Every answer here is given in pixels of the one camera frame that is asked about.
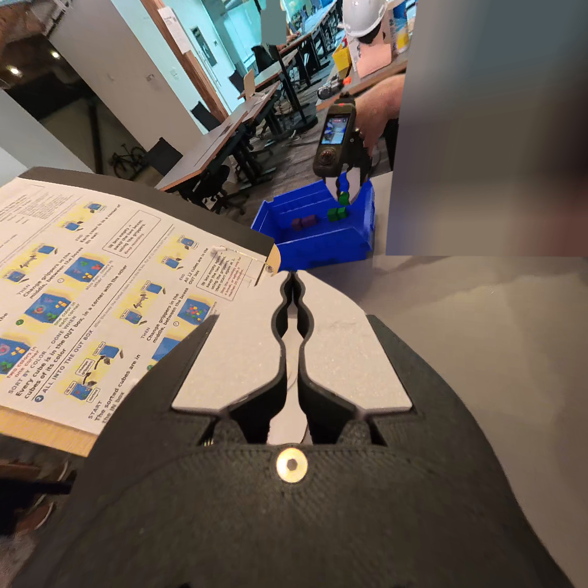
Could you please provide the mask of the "blue white canister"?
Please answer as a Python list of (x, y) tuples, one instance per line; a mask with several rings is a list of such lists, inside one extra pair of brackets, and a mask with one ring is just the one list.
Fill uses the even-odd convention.
[(389, 1), (389, 9), (392, 11), (396, 53), (401, 54), (410, 43), (406, 1)]

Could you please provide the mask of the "person's right hand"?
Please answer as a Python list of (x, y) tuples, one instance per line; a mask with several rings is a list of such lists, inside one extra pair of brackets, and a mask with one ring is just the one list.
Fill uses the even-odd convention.
[(355, 125), (370, 155), (388, 121), (399, 117), (405, 77), (405, 73), (388, 77), (355, 98)]

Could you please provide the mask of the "white hard hat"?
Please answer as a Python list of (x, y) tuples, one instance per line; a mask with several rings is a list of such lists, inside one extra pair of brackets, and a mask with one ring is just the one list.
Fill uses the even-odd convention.
[(387, 1), (342, 1), (346, 35), (360, 38), (371, 33), (386, 15), (387, 5)]

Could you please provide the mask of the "grey office desk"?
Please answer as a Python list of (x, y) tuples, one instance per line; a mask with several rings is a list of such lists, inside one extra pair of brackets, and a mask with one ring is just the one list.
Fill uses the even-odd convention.
[(234, 134), (238, 131), (242, 125), (253, 124), (253, 121), (261, 117), (265, 118), (261, 112), (269, 107), (269, 103), (273, 102), (275, 98), (278, 98), (277, 94), (283, 89), (290, 102), (294, 112), (298, 112), (300, 122), (298, 123), (299, 132), (305, 132), (308, 128), (313, 128), (317, 122), (318, 117), (316, 112), (310, 110), (305, 111), (302, 107), (302, 103), (298, 99), (298, 95), (293, 90), (293, 86), (290, 83), (290, 79), (284, 80), (279, 79), (273, 84), (268, 85), (265, 89), (259, 89), (254, 94), (245, 100), (244, 103), (240, 104), (235, 111), (224, 121), (223, 125), (228, 125), (228, 134)]
[(244, 135), (244, 123), (249, 120), (253, 102), (241, 104), (219, 127), (204, 135), (156, 185), (156, 189), (169, 192), (181, 184), (199, 178), (216, 159), (223, 163)]

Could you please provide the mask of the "paper notice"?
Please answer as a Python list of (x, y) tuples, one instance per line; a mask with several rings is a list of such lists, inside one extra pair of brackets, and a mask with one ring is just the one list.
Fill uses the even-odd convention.
[(182, 55), (191, 53), (192, 44), (173, 9), (169, 6), (164, 6), (158, 9), (158, 13), (175, 41), (180, 53)]

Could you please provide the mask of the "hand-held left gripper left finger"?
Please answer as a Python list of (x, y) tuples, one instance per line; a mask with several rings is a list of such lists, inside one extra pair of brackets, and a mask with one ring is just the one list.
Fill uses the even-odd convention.
[(246, 290), (219, 315), (172, 402), (183, 413), (238, 423), (246, 441), (265, 444), (287, 395), (286, 349), (293, 274)]

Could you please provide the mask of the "black office chair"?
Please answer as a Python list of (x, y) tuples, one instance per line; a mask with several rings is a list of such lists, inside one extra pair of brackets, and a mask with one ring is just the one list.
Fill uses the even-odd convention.
[(243, 189), (228, 192), (224, 185), (229, 181), (231, 168), (221, 164), (215, 172), (208, 171), (198, 186), (201, 200), (212, 202), (209, 211), (220, 215), (223, 210), (236, 210), (239, 216), (244, 216), (245, 204), (249, 199), (249, 193)]
[(216, 129), (221, 125), (221, 121), (219, 121), (201, 101), (192, 108), (191, 113), (207, 132)]
[(146, 153), (146, 161), (149, 166), (162, 176), (169, 173), (182, 157), (182, 153), (163, 137), (160, 137), (158, 142)]

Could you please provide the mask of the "person's brown shoe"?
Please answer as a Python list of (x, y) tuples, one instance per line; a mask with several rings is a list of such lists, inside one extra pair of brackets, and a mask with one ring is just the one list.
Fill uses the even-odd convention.
[(29, 534), (45, 524), (55, 509), (55, 496), (67, 495), (71, 489), (70, 461), (55, 466), (44, 477), (26, 487), (25, 505), (19, 508), (15, 531)]

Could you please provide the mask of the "wooden pillar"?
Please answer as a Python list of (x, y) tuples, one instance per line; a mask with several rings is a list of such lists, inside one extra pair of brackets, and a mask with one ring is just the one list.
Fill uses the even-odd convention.
[(141, 4), (149, 14), (151, 20), (158, 28), (160, 34), (171, 49), (173, 55), (177, 58), (182, 69), (185, 71), (190, 82), (194, 85), (202, 101), (208, 107), (209, 111), (221, 122), (228, 118), (229, 114), (219, 98), (217, 91), (209, 77), (207, 76), (202, 65), (195, 57), (193, 52), (182, 55), (175, 44), (171, 34), (166, 28), (158, 9), (166, 6), (163, 1), (141, 1)]

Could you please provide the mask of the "bicycle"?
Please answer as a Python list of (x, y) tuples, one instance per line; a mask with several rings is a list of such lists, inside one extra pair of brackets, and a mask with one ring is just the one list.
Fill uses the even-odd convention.
[(148, 167), (146, 151), (140, 146), (128, 148), (122, 144), (122, 153), (113, 152), (109, 165), (119, 179), (133, 181)]

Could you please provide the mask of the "wood-edged work table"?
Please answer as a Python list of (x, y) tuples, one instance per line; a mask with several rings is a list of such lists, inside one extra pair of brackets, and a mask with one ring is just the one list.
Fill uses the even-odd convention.
[(325, 100), (318, 99), (316, 102), (316, 110), (322, 111), (330, 107), (341, 93), (348, 93), (351, 96), (357, 96), (384, 81), (385, 79), (406, 72), (408, 60), (409, 52), (406, 52), (405, 54), (399, 55), (397, 58), (395, 58), (391, 64), (365, 77), (359, 77), (358, 74), (353, 69), (351, 69), (350, 83), (344, 85), (344, 87), (335, 92), (333, 96), (330, 96)]

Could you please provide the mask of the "yellow box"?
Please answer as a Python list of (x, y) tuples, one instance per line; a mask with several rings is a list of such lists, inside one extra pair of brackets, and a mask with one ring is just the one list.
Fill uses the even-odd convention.
[(349, 47), (346, 40), (343, 40), (332, 54), (334, 61), (334, 72), (340, 78), (344, 79), (349, 76), (352, 67)]

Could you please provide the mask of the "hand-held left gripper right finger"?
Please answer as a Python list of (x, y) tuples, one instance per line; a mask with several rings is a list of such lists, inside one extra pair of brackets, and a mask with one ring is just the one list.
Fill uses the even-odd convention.
[(333, 445), (348, 422), (406, 413), (413, 403), (367, 314), (307, 271), (296, 273), (298, 398), (313, 444)]

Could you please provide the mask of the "pink foam block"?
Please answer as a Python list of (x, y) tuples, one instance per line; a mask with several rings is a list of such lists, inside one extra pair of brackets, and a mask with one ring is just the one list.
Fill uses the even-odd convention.
[(359, 42), (357, 44), (357, 57), (355, 68), (359, 78), (367, 77), (372, 73), (390, 65), (396, 51), (395, 42), (373, 43), (371, 45)]

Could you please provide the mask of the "blue plastic bin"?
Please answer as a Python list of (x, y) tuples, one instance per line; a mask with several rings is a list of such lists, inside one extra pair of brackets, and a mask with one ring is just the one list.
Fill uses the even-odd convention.
[[(319, 180), (263, 201), (251, 228), (274, 239), (281, 254), (281, 270), (306, 270), (366, 259), (375, 239), (375, 192), (370, 179), (357, 200), (347, 207), (348, 217), (329, 222), (327, 211), (341, 207)], [(296, 232), (294, 218), (315, 214), (318, 223)]]

